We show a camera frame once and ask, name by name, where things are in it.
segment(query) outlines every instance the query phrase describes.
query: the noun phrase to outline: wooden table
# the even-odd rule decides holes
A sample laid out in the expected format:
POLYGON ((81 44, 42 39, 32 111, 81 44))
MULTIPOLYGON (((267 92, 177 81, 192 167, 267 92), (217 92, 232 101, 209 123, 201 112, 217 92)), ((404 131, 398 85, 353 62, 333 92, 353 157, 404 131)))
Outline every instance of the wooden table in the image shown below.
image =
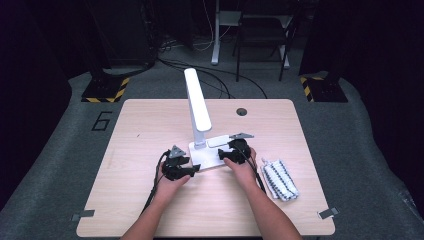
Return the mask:
MULTIPOLYGON (((328 209, 303 131, 290 100, 206 99, 212 130, 206 138, 240 132, 261 158, 281 158, 299 190, 299 198, 274 202, 299 232, 331 235, 328 209), (247 115, 239 116, 238 108, 247 115)), ((153 186, 159 157, 175 144, 189 155, 193 141, 187 99, 127 100, 121 110, 85 210, 80 237, 119 237, 139 216, 153 186)), ((249 203, 226 167, 196 173, 162 215, 157 237, 260 236, 249 203)))

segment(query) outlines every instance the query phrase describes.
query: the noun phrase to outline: black cable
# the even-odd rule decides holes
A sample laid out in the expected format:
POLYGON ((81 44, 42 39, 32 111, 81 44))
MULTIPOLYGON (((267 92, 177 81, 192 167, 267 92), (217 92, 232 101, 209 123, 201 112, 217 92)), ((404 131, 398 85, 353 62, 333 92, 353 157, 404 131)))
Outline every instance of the black cable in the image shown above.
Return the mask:
MULTIPOLYGON (((179 70, 179 71, 181 71, 182 72, 182 70, 183 69, 185 69, 186 67, 192 67, 190 64, 188 64, 188 63, 184 63, 184 62, 181 62, 181 61, 179 61, 179 63, 175 63, 175 62, 171 62, 170 60, 164 60, 164 59, 160 59, 160 58, 158 58, 158 61, 160 61, 161 63, 163 63, 163 64, 165 64, 166 66, 168 66, 168 67, 171 67, 171 68, 174 68, 174 69, 176 69, 176 70, 179 70)), ((204 83, 204 84, 206 84, 206 85, 208 85, 208 86, 210 86, 210 87, 212 87, 212 88, 215 88, 215 89, 217 89, 218 91, 220 91, 221 92, 221 95, 220 95, 220 97, 222 96, 222 93, 225 93, 227 96, 228 96, 228 99, 230 99, 230 98, 234 98, 235 99, 235 97, 233 96, 233 95, 231 95, 230 94, 230 92, 229 92, 229 90, 228 90, 228 87, 227 87, 227 85, 219 78, 219 77, 217 77, 216 75, 214 75, 214 74, 212 74, 212 73, 210 73, 210 72, 207 72, 207 71, 204 71, 204 70, 197 70, 198 72, 202 72, 202 73, 205 73, 205 74, 207 74, 207 75, 209 75, 209 76, 211 76, 211 77, 213 77, 213 78, 215 78, 218 82, 220 82, 220 84, 221 84, 221 89, 219 89, 219 88, 217 88, 217 87, 215 87, 215 86, 213 86, 213 85, 211 85, 211 84, 209 84, 209 83, 207 83, 207 82, 205 82, 205 81, 202 81, 202 80, 200 80, 199 79, 199 81, 200 82, 202 82, 202 83, 204 83)))
POLYGON ((152 190, 150 191, 150 195, 149 195, 149 197, 147 198, 146 204, 144 205, 144 208, 143 208, 143 210, 141 211, 141 213, 143 213, 143 212, 144 212, 144 210, 146 210, 146 208, 150 205, 150 203, 152 202, 153 197, 154 197, 154 196, 155 196, 155 194, 156 194, 156 191, 157 191, 157 187, 158 187, 159 181, 160 181, 160 180, 163 178, 163 176, 164 176, 164 175, 162 175, 162 176, 161 176, 161 178, 159 178, 159 180, 158 180, 158 174, 159 174, 159 167, 160 167, 160 163, 162 162, 163 157, 164 157, 164 156, 168 156, 170 152, 171 152, 170 150, 168 150, 168 151, 164 152, 164 153, 162 154, 162 156, 159 158, 158 164, 156 165, 156 173, 155 173, 155 179, 153 180, 153 188, 152 188, 152 190))
MULTIPOLYGON (((186 64, 186 63, 175 63, 175 64, 186 66, 186 67, 190 66, 190 67, 193 67, 193 68, 196 68, 196 69, 202 68, 202 69, 206 69, 206 70, 217 71, 217 72, 221 72, 221 73, 231 74, 231 75, 234 75, 234 76, 237 75, 236 73, 233 73, 233 72, 228 72, 228 71, 219 70, 219 69, 215 69, 215 68, 203 67, 203 66, 199 66, 199 65, 192 65, 192 64, 186 64)), ((263 90, 263 88, 261 86, 259 86, 258 83, 256 83, 254 80, 252 80, 248 77, 245 77, 243 75, 239 75, 239 77, 244 78, 244 79, 250 81, 251 83, 253 83, 254 85, 256 85, 259 88, 259 90, 262 92, 262 94, 264 95, 265 99, 268 99, 268 96, 266 95, 265 91, 263 90)))
POLYGON ((240 148, 234 146, 235 149, 237 149, 241 155, 243 155, 244 159, 246 160, 247 163, 249 163, 250 167, 253 170, 253 173, 255 173, 256 179, 258 180, 259 186, 261 187, 262 191, 266 194, 266 190, 265 190, 265 186, 264 183, 262 182, 261 176, 258 173, 258 167, 257 165, 253 165, 253 158, 252 156, 250 156, 250 159, 252 159, 252 162, 249 161, 249 158, 246 157, 246 155, 244 155, 244 153, 240 150, 240 148))
MULTIPOLYGON (((167 63, 167 64, 171 64, 174 68, 180 68, 180 69, 185 69, 186 67, 193 67, 192 65, 190 65, 190 64, 188 64, 188 63, 185 63, 185 62, 183 62, 183 61, 180 61, 180 60, 163 60, 163 59, 160 59, 160 58, 158 58, 158 60, 159 61, 161 61, 162 63, 164 63, 165 64, 165 62, 167 63)), ((233 95, 231 95, 230 94, 230 91, 228 90, 228 87, 227 87, 227 85, 219 78, 219 77, 217 77, 216 75, 214 75, 214 74, 212 74, 212 73, 210 73, 210 72, 207 72, 207 71, 204 71, 204 70, 197 70, 197 71, 199 71, 199 72, 203 72, 203 73, 205 73, 205 74, 208 74, 209 76, 212 76, 213 78, 215 78, 217 81, 219 81, 220 83, 221 83, 221 89, 218 89, 218 88, 216 88, 215 86, 212 86, 212 85, 210 85, 210 84, 208 84, 208 83, 206 83, 206 82, 204 82, 204 81, 201 81, 201 82, 203 82, 204 84, 206 84, 206 85, 208 85, 208 86, 210 86, 210 87, 212 87, 212 88, 215 88, 215 89, 217 89, 217 90, 219 90, 219 91, 221 91, 221 94, 220 94, 220 97, 219 98, 221 98, 221 96, 222 96, 222 93, 223 93, 223 91, 222 91, 222 87, 224 87, 225 88, 225 90, 226 90, 226 94, 228 95, 228 99, 230 99, 231 97, 232 98, 234 98, 235 99, 235 97, 233 96, 233 95)))
POLYGON ((163 40, 163 43, 158 48, 159 53, 164 53, 166 51, 171 51, 172 47, 176 46, 177 40, 168 38, 163 40))

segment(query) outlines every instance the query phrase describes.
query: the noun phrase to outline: cable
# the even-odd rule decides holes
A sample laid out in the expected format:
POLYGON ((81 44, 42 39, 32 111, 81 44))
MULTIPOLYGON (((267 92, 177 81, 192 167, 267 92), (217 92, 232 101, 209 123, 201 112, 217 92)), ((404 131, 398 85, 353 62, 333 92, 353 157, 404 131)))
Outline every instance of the cable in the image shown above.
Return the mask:
MULTIPOLYGON (((238 11, 239 6, 240 6, 240 0, 237 1, 237 6, 236 6, 235 11, 238 11)), ((228 26, 227 30, 225 30, 225 32, 221 36, 219 36, 220 41, 221 41, 221 38, 224 37, 224 35, 228 32, 228 30, 230 30, 230 28, 231 28, 231 26, 228 26)))
POLYGON ((206 18, 208 19, 209 28, 210 28, 210 30, 211 30, 211 40, 210 40, 210 42, 209 42, 209 45, 208 45, 208 46, 206 46, 205 48, 202 48, 202 49, 198 49, 198 48, 194 47, 195 45, 193 45, 194 49, 195 49, 195 50, 197 50, 197 51, 204 51, 204 50, 208 49, 210 46, 212 46, 212 43, 214 42, 214 41, 213 41, 213 29, 212 29, 212 24, 211 24, 211 21, 210 21, 210 19, 209 19, 208 11, 206 10, 206 3, 205 3, 205 0, 203 0, 203 8, 205 9, 205 15, 206 15, 206 18))
MULTIPOLYGON (((197 70, 199 70, 200 68, 202 69, 206 69, 206 70, 211 70, 211 71, 216 71, 216 72, 221 72, 221 73, 226 73, 226 74, 231 74, 231 75, 236 75, 233 72, 228 72, 228 71, 224 71, 224 70, 219 70, 219 69, 215 69, 215 68, 209 68, 209 67, 203 67, 203 66, 199 66, 199 65, 192 65, 192 64, 187 64, 187 63, 175 63, 176 65, 182 65, 182 66, 188 66, 188 67, 193 67, 196 68, 197 70)), ((261 86, 259 86, 259 84, 257 84, 254 80, 247 78, 243 75, 239 75, 239 77, 244 78, 250 82, 252 82, 254 85, 256 85, 259 90, 262 92, 262 94, 264 95, 265 99, 268 99, 268 96, 266 95, 265 91, 263 90, 263 88, 261 86)))
POLYGON ((262 191, 266 194, 264 183, 262 182, 261 176, 259 176, 258 167, 256 166, 256 162, 255 162, 255 164, 253 164, 254 161, 253 161, 252 156, 250 156, 250 158, 247 158, 246 155, 244 155, 243 151, 240 150, 240 148, 238 148, 237 146, 234 146, 234 148, 237 149, 241 153, 241 155, 243 155, 246 162, 249 163, 250 167, 253 170, 253 173, 256 176, 256 179, 258 180, 259 186, 261 187, 262 191))
POLYGON ((146 204, 144 205, 144 208, 143 208, 143 210, 141 211, 141 213, 143 213, 143 212, 144 212, 144 210, 146 210, 146 208, 147 208, 147 207, 150 205, 150 203, 152 202, 152 199, 153 199, 153 197, 154 197, 154 196, 155 196, 155 194, 156 194, 156 191, 157 191, 157 187, 158 187, 159 181, 163 178, 163 176, 165 176, 165 175, 162 175, 162 176, 159 178, 159 180, 158 180, 158 174, 159 174, 159 167, 160 167, 160 163, 162 162, 163 157, 164 157, 164 156, 168 156, 170 152, 171 152, 170 150, 168 150, 168 151, 164 152, 164 153, 162 154, 162 156, 159 158, 158 164, 156 165, 156 173, 155 173, 155 178, 154 178, 154 180, 153 180, 153 188, 152 188, 152 190, 150 191, 150 195, 149 195, 149 197, 147 198, 146 204))
MULTIPOLYGON (((160 61, 160 62, 162 62, 163 64, 165 64, 166 66, 169 66, 169 67, 171 67, 171 68, 174 68, 174 69, 176 69, 176 70, 179 70, 179 71, 182 71, 183 69, 185 69, 185 68, 187 68, 187 67, 193 67, 193 66, 191 66, 190 64, 188 64, 188 63, 184 63, 184 62, 182 62, 182 61, 179 61, 179 60, 164 60, 164 59, 160 59, 160 58, 158 58, 158 61, 160 61)), ((207 71, 204 71, 204 70, 201 70, 201 69, 198 69, 197 71, 199 71, 199 72, 201 72, 201 73, 204 73, 204 74, 207 74, 207 75, 209 75, 209 76, 211 76, 211 77, 213 77, 213 78, 215 78, 220 84, 221 84, 221 89, 219 89, 219 88, 217 88, 217 87, 215 87, 215 86, 213 86, 213 85, 211 85, 211 84, 209 84, 209 83, 207 83, 207 82, 205 82, 205 81, 202 81, 202 80, 199 80, 199 81, 201 81, 202 83, 204 83, 204 84, 206 84, 206 85, 208 85, 208 86, 210 86, 210 87, 212 87, 212 88, 215 88, 215 89, 217 89, 218 91, 220 91, 221 92, 221 94, 220 94, 220 97, 219 98, 221 98, 221 96, 222 96, 222 93, 225 93, 225 94, 227 94, 228 95, 228 99, 231 99, 231 98, 234 98, 235 99, 235 97, 233 96, 233 95, 231 95, 230 94, 230 92, 229 92, 229 90, 228 90, 228 87, 227 87, 227 85, 219 78, 219 77, 217 77, 216 75, 214 75, 214 74, 212 74, 212 73, 210 73, 210 72, 207 72, 207 71)))
POLYGON ((165 39, 164 42, 161 44, 161 46, 158 48, 158 52, 159 53, 164 53, 166 51, 171 51, 171 48, 172 47, 175 47, 172 44, 173 43, 176 43, 177 40, 171 39, 171 38, 169 38, 169 39, 170 40, 165 39))

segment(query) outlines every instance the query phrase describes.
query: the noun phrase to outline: desk lamp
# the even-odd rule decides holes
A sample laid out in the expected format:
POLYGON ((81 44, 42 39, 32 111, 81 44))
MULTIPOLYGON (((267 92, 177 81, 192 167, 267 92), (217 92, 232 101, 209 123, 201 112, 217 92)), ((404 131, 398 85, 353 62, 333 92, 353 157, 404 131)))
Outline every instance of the desk lamp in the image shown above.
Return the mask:
POLYGON ((200 171, 221 166, 224 161, 219 159, 218 147, 224 151, 229 150, 229 135, 205 139, 205 132, 212 129, 212 123, 203 98, 199 78, 194 68, 184 70, 187 84, 187 96, 190 106, 191 125, 194 142, 189 144, 190 156, 193 165, 200 164, 200 171))

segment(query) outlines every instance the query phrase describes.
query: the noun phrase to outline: office chair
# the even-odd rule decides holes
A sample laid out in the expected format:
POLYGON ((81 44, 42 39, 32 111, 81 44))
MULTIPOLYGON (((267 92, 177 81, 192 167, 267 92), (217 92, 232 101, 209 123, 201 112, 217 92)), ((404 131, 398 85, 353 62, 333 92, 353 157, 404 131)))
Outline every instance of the office chair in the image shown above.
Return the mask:
POLYGON ((281 81, 284 62, 287 52, 290 51, 300 10, 298 0, 246 1, 238 22, 236 44, 233 49, 233 56, 237 50, 236 82, 239 81, 240 50, 242 47, 272 47, 272 56, 280 46, 285 46, 279 76, 279 81, 281 81), (277 18, 278 16, 291 17, 288 24, 283 26, 277 18))

